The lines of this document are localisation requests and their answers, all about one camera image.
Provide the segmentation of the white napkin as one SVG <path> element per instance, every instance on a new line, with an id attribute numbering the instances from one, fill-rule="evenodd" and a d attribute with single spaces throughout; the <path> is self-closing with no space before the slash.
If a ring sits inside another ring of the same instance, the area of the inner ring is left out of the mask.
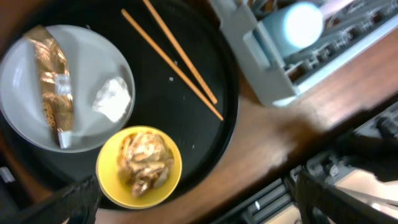
<path id="1" fill-rule="evenodd" d="M 91 108 L 105 115 L 113 123 L 117 123 L 126 113 L 131 99 L 124 79 L 114 77 L 106 80 L 99 89 Z"/>

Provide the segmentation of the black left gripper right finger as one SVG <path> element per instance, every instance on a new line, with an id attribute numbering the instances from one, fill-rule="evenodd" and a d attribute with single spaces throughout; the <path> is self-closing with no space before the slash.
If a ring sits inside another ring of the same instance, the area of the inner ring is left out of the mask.
<path id="1" fill-rule="evenodd" d="M 303 223 L 316 223 L 313 210 L 318 209 L 335 223 L 397 224 L 397 219 L 316 179 L 306 171 L 298 174 L 295 184 L 295 200 Z"/>

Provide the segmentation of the light blue plastic cup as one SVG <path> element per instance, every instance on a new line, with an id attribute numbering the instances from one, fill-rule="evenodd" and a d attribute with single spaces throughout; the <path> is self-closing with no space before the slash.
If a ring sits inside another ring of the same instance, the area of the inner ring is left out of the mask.
<path id="1" fill-rule="evenodd" d="M 321 10 L 307 1 L 278 10 L 261 22 L 283 58 L 314 44 L 324 29 Z"/>

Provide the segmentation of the yellow bowl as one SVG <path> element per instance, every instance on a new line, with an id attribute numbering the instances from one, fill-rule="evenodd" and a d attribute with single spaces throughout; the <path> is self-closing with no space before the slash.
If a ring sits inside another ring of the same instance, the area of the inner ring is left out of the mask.
<path id="1" fill-rule="evenodd" d="M 122 183 L 118 176 L 117 156 L 121 150 L 123 140 L 133 134 L 146 131 L 163 137 L 165 145 L 171 150 L 174 164 L 163 186 L 149 190 L 143 196 L 133 197 L 132 189 L 127 184 Z M 97 158 L 96 175 L 102 192 L 116 205 L 128 209 L 150 208 L 163 202 L 175 190 L 182 175 L 182 158 L 177 145 L 161 130 L 148 126 L 133 126 L 123 129 L 106 142 Z"/>

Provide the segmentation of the food scraps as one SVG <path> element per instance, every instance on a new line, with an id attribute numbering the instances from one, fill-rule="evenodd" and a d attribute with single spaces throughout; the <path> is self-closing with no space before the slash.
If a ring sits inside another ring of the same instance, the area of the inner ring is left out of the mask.
<path id="1" fill-rule="evenodd" d="M 131 189 L 133 197 L 141 197 L 166 183 L 174 157 L 161 135 L 141 131 L 123 139 L 117 163 L 121 182 Z"/>

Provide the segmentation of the wooden chopstick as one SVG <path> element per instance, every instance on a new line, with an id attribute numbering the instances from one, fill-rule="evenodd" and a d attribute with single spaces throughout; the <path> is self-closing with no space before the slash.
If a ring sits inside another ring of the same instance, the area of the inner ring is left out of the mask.
<path id="1" fill-rule="evenodd" d="M 188 55 L 185 53 L 184 49 L 182 49 L 181 45 L 173 35 L 173 33 L 170 31 L 169 27 L 167 24 L 164 22 L 164 20 L 161 18 L 160 14 L 156 11 L 155 7 L 150 3 L 149 0 L 143 0 L 144 4 L 148 8 L 149 12 L 151 15 L 154 17 L 164 34 L 167 36 L 173 47 L 176 49 L 178 54 L 181 56 L 183 61 L 185 62 L 186 66 L 189 68 L 189 70 L 192 72 L 193 76 L 196 78 L 197 82 L 200 84 L 200 86 L 203 88 L 207 96 L 210 98 L 211 102 L 215 105 L 217 104 L 218 100 L 216 99 L 216 96 L 213 94 L 209 86 L 206 84 L 204 81 L 203 77 L 200 75 L 199 71 L 196 69 Z"/>
<path id="2" fill-rule="evenodd" d="M 172 70 L 189 86 L 189 88 L 199 97 L 199 99 L 207 105 L 207 107 L 223 121 L 223 116 L 218 110 L 210 103 L 207 97 L 193 84 L 193 82 L 178 68 L 170 57 L 155 43 L 155 41 L 145 32 L 145 30 L 131 17 L 125 10 L 121 9 L 121 14 L 124 18 L 138 31 L 138 33 L 147 41 L 147 43 L 163 58 L 163 60 L 172 68 Z"/>

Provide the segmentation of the gold foil wrapper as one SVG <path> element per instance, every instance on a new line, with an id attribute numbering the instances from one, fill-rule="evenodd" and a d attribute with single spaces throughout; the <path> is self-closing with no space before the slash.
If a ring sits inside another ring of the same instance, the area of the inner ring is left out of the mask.
<path id="1" fill-rule="evenodd" d="M 24 37 L 35 50 L 44 117 L 61 149 L 72 145 L 73 94 L 67 57 L 55 37 L 37 26 Z"/>

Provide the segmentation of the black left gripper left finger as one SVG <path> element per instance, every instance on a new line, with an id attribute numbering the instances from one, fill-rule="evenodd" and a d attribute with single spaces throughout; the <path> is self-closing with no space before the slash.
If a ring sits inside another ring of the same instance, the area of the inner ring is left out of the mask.
<path id="1" fill-rule="evenodd" d="M 101 187 L 97 177 L 91 175 L 56 191 L 43 202 L 2 219 L 1 223 L 94 224 L 100 201 Z"/>

